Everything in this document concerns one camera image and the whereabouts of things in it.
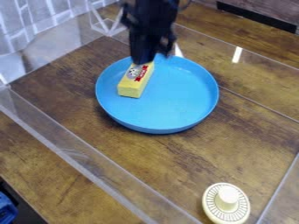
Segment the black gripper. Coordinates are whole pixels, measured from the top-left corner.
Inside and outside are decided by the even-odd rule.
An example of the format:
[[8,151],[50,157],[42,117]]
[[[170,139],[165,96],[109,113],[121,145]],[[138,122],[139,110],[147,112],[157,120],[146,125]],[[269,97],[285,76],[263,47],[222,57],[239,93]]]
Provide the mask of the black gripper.
[[174,49],[177,36],[173,24],[181,0],[135,0],[122,3],[122,24],[130,28],[130,51],[137,65],[151,62],[157,47],[165,57]]

